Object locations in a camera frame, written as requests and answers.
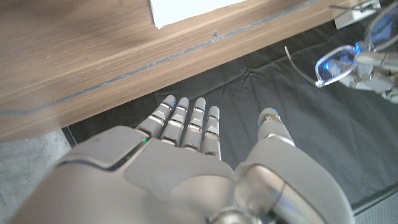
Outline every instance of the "black fabric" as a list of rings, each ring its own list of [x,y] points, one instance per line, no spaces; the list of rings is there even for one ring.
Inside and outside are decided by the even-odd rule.
[[[300,69],[315,77],[317,60],[363,39],[365,27],[337,31],[330,22],[199,75],[71,125],[77,142],[116,125],[135,127],[169,94],[198,97],[220,108],[221,156],[232,168],[257,142],[257,118],[275,108],[295,144],[341,185],[350,203],[398,181],[398,105],[371,91],[340,83],[318,89],[292,68],[286,45]]]

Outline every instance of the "robotic arm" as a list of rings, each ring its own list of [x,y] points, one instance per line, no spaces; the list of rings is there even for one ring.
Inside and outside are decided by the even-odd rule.
[[[219,109],[203,125],[205,103],[184,135],[188,99],[168,96],[135,129],[77,145],[11,223],[354,223],[340,186],[275,110],[260,114],[259,141],[233,171],[221,161]]]

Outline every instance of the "wood grain surface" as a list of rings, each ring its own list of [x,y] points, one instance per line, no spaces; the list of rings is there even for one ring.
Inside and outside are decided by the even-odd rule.
[[[330,21],[341,13],[330,4],[360,1],[247,0],[160,30],[149,0],[1,1],[0,141],[76,123]]]

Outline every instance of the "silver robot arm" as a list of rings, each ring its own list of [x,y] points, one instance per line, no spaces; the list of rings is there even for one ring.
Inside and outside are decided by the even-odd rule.
[[[259,141],[234,172],[221,161],[219,109],[203,125],[199,98],[183,135],[187,109],[168,96],[135,129],[77,145],[11,223],[354,223],[340,186],[275,110],[260,114]]]

